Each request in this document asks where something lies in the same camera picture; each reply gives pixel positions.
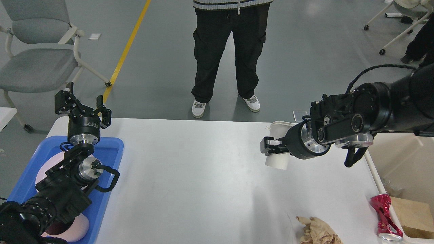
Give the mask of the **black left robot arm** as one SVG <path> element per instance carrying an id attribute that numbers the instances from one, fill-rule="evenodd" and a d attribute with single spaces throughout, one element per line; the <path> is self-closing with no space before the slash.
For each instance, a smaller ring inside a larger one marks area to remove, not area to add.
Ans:
<path id="1" fill-rule="evenodd" d="M 112 112 L 96 100 L 96 109 L 83 105 L 73 94 L 73 82 L 55 95 L 55 113 L 69 117 L 67 141 L 60 144 L 62 161 L 49 168 L 36 184 L 38 193 L 24 203 L 1 204 L 2 244 L 65 244 L 61 238 L 43 237 L 56 222 L 72 223 L 92 202 L 93 190 L 110 192 L 120 177 L 118 170 L 91 159 L 100 130 L 111 124 Z"/>

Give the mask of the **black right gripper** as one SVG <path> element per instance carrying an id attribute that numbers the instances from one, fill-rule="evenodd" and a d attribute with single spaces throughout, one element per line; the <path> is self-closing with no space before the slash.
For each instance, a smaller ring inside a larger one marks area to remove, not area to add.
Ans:
<path id="1" fill-rule="evenodd" d="M 325 155 L 330 150 L 330 145 L 322 145 L 316 142 L 310 121 L 304 121 L 292 126 L 283 137 L 283 140 L 264 137 L 260 145 L 261 151 L 266 156 L 290 153 L 292 156 L 303 160 Z"/>

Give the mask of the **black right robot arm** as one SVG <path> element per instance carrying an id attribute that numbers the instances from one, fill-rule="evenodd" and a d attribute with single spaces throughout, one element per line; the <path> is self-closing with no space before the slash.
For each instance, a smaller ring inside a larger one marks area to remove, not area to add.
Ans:
<path id="1" fill-rule="evenodd" d="M 322 96 L 311 103 L 310 114 L 291 126 L 285 135 L 264 137 L 261 153 L 291 154 L 312 159 L 326 154 L 330 146 L 346 149 L 344 165 L 352 167 L 373 144 L 377 133 L 414 133 L 433 137 L 433 65 L 414 68 L 393 83 L 364 83 L 344 94 Z"/>

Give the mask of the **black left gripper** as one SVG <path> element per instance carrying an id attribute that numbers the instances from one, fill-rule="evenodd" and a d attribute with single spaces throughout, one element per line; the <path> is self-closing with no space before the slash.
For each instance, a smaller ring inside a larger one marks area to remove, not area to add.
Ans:
<path id="1" fill-rule="evenodd" d="M 68 115 L 68 142 L 95 145 L 100 141 L 100 129 L 111 125 L 112 110 L 103 102 L 103 96 L 96 98 L 97 108 L 85 106 L 73 94 L 74 83 L 69 82 L 65 90 L 55 95 L 55 113 Z"/>

